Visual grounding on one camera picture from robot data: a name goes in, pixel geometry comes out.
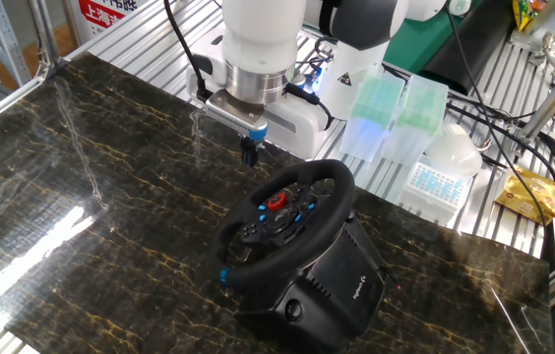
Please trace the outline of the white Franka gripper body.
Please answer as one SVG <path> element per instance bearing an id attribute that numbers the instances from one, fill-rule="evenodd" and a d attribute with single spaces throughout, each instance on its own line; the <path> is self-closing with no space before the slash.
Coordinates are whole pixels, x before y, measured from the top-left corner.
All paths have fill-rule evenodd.
<path id="1" fill-rule="evenodd" d="M 275 102 L 248 103 L 226 90 L 227 75 L 236 70 L 222 56 L 224 28 L 210 30 L 191 46 L 206 87 L 216 96 L 206 99 L 206 114 L 256 141 L 267 141 L 302 159 L 316 156 L 330 134 L 322 107 L 286 93 Z"/>

